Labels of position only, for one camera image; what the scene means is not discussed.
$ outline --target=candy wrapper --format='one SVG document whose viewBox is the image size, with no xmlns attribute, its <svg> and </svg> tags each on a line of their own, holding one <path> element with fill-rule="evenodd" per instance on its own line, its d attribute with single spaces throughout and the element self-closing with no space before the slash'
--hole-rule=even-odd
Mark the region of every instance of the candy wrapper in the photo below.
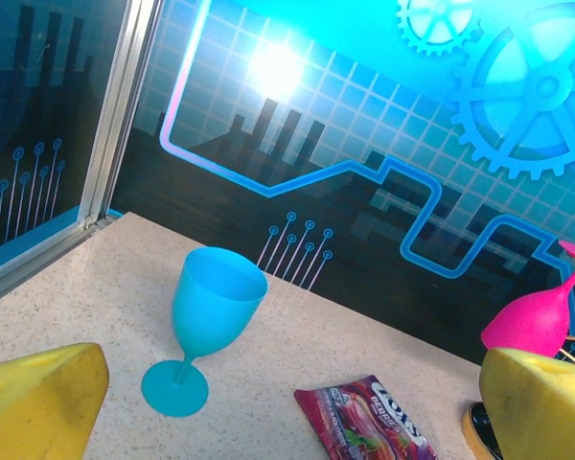
<svg viewBox="0 0 575 460">
<path fill-rule="evenodd" d="M 294 397 L 331 460 L 437 460 L 375 376 Z"/>
</svg>

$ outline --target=white countertop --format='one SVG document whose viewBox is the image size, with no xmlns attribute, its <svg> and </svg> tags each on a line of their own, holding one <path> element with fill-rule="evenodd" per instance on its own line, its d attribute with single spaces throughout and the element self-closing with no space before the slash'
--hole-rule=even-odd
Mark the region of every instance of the white countertop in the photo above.
<svg viewBox="0 0 575 460">
<path fill-rule="evenodd" d="M 0 299 L 0 361 L 102 345 L 110 386 L 86 459 L 325 459 L 297 388 L 375 374 L 444 460 L 472 460 L 460 417 L 479 367 L 279 279 L 244 334 L 195 361 L 209 401 L 163 417 L 140 392 L 155 362 L 183 358 L 170 310 L 198 243 L 128 214 Z"/>
</svg>

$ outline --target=gear graphic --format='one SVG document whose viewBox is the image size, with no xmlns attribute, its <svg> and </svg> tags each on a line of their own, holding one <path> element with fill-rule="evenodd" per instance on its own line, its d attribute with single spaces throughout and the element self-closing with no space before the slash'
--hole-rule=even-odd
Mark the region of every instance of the gear graphic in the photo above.
<svg viewBox="0 0 575 460">
<path fill-rule="evenodd" d="M 450 53 L 478 29 L 477 0 L 399 0 L 402 38 L 418 53 Z"/>
<path fill-rule="evenodd" d="M 502 25 L 482 20 L 485 33 L 465 44 L 469 58 L 449 95 L 458 103 L 451 120 L 464 129 L 460 143 L 510 178 L 560 176 L 575 162 L 575 2 L 541 3 Z"/>
</svg>

